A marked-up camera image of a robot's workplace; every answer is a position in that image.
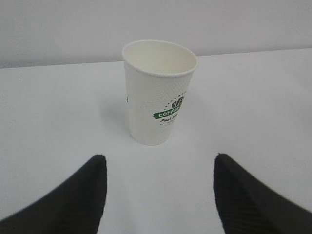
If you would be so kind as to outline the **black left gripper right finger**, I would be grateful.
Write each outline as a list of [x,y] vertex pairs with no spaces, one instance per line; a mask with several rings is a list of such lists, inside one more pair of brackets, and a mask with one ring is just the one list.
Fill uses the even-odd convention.
[[241,167],[227,154],[214,161],[214,195],[227,234],[310,234],[312,214]]

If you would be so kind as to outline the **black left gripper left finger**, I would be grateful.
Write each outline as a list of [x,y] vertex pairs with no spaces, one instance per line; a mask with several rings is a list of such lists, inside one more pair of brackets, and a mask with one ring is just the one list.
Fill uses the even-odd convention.
[[44,197],[1,220],[0,232],[96,234],[105,207],[106,193],[106,158],[95,155]]

